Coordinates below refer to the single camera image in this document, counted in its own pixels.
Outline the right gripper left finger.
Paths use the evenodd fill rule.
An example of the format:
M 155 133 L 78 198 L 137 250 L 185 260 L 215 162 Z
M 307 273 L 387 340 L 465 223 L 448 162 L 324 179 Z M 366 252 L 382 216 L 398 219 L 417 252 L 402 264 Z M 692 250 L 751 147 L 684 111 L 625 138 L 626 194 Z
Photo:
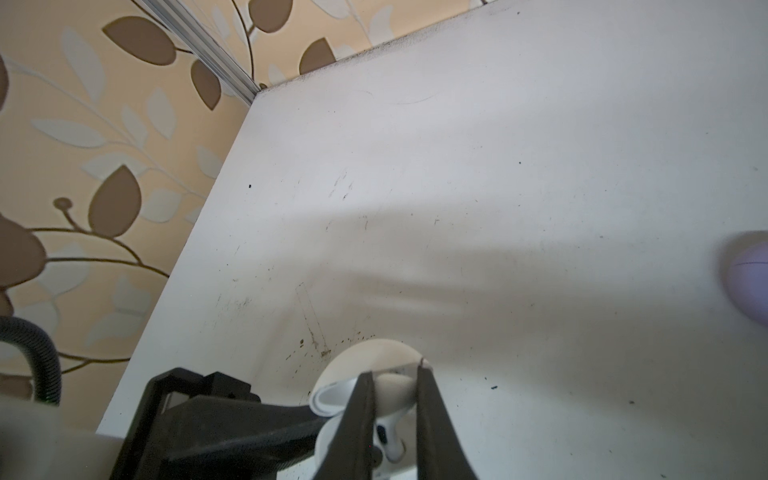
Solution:
M 358 376 L 315 480 L 371 479 L 376 403 L 373 374 Z

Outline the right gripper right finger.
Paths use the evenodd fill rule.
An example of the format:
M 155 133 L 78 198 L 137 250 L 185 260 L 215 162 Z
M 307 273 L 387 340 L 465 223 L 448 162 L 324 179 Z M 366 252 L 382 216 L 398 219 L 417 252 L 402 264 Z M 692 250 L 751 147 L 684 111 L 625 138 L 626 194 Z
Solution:
M 419 480 L 478 477 L 468 462 L 431 369 L 417 372 L 416 460 Z

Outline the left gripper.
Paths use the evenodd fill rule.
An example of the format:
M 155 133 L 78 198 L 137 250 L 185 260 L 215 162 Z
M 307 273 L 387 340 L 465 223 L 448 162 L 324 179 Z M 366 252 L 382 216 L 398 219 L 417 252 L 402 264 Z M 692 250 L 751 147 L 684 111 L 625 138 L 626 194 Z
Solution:
M 175 368 L 146 385 L 114 479 L 274 479 L 312 455 L 327 420 L 268 405 L 250 384 Z

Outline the white round charging case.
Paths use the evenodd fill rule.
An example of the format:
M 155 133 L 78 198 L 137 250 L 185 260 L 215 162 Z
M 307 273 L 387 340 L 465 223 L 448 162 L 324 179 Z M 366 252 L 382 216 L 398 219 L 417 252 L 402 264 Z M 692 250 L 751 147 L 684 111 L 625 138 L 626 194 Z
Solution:
M 413 470 L 416 466 L 416 380 L 420 365 L 429 365 L 421 353 L 402 342 L 388 339 L 360 342 L 334 358 L 318 378 L 309 399 L 312 412 L 328 419 L 315 442 L 316 464 L 321 465 L 328 452 L 358 376 L 371 372 L 376 403 L 372 477 L 390 479 Z M 403 409 L 412 411 L 415 444 L 402 463 L 390 464 L 378 445 L 376 419 Z

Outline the purple round charging case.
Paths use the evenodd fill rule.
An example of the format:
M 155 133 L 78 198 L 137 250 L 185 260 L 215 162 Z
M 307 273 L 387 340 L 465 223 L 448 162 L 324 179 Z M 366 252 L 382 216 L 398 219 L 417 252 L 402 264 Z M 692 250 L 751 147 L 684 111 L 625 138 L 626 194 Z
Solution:
M 729 261 L 725 288 L 733 305 L 767 327 L 767 242 L 746 247 Z

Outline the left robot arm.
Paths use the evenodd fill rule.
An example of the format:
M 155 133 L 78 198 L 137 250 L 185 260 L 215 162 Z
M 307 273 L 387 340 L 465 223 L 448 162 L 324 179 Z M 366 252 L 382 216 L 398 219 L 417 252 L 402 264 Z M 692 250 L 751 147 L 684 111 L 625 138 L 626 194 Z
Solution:
M 50 336 L 1 319 L 1 341 L 30 374 L 1 378 L 4 479 L 274 479 L 308 457 L 324 424 L 309 407 L 264 404 L 220 372 L 175 368 L 146 385 L 124 437 L 63 424 L 63 370 Z

